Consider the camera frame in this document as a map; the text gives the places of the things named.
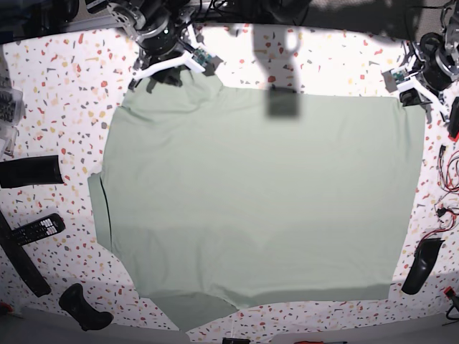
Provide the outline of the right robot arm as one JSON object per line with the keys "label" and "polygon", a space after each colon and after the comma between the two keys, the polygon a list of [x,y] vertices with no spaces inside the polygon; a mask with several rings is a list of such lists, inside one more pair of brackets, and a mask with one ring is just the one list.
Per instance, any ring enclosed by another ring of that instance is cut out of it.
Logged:
{"label": "right robot arm", "polygon": [[139,46],[130,90],[150,77],[180,85],[178,71],[183,67],[203,70],[193,60],[196,49],[184,38],[184,30],[188,30],[195,39],[191,25],[194,8],[187,1],[109,1],[107,10]]}

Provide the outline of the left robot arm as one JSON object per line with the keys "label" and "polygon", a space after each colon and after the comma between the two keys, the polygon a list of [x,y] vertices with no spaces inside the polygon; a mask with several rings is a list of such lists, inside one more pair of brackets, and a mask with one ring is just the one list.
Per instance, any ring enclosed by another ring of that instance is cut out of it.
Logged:
{"label": "left robot arm", "polygon": [[429,32],[418,42],[409,39],[404,64],[390,74],[404,106],[431,105],[450,124],[458,113],[458,100],[449,105],[444,91],[458,81],[458,2],[434,9],[441,10],[441,33]]}

